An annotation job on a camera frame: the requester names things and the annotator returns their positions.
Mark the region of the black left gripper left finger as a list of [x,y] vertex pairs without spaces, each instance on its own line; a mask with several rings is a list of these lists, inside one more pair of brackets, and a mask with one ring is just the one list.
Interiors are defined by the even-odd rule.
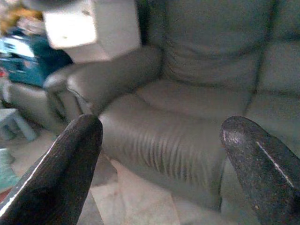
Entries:
[[0,202],[0,225],[77,225],[102,138],[97,116],[72,120]]

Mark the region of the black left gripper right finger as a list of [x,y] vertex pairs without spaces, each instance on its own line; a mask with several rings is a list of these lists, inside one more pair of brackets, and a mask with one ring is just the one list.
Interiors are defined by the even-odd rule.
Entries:
[[220,141],[261,225],[300,225],[300,158],[241,116],[223,122]]

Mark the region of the teal dotted pillow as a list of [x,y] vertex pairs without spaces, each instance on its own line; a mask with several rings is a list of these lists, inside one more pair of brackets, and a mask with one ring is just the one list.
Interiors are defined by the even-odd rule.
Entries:
[[19,177],[11,167],[14,160],[7,148],[0,148],[0,193],[7,191],[19,181]]

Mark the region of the grey-green leather sofa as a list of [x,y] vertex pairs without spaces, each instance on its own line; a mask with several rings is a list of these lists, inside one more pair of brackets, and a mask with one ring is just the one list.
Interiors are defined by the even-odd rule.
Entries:
[[261,225],[220,142],[243,116],[300,157],[300,0],[155,0],[147,44],[76,63],[5,100],[48,126],[96,115],[104,225]]

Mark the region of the light blue plastic child chair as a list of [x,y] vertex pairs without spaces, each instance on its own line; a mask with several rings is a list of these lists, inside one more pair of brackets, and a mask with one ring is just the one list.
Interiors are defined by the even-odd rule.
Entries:
[[15,108],[0,109],[0,137],[4,140],[10,140],[14,137],[11,131],[11,126],[15,125],[21,130],[28,141],[36,139],[37,134],[27,123],[25,119],[19,114]]

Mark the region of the blue fabric bag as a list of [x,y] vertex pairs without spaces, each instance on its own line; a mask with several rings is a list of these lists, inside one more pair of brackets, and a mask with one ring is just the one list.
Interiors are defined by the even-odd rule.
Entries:
[[38,87],[51,73],[72,64],[66,52],[50,47],[46,35],[24,34],[19,28],[0,38],[0,50],[0,68],[9,80]]

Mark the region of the white printer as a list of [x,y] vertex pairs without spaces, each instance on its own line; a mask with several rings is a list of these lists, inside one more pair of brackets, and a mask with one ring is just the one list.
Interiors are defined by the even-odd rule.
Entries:
[[111,60],[141,46],[135,0],[76,0],[43,17],[50,46],[74,63]]

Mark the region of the yellow and white clothes heap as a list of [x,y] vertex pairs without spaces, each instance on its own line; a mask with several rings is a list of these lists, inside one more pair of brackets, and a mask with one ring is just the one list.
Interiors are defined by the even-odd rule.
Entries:
[[22,4],[9,6],[8,8],[0,11],[0,32],[1,34],[7,33],[8,29],[14,27],[17,21],[21,18],[37,19],[43,21],[42,12],[25,8]]

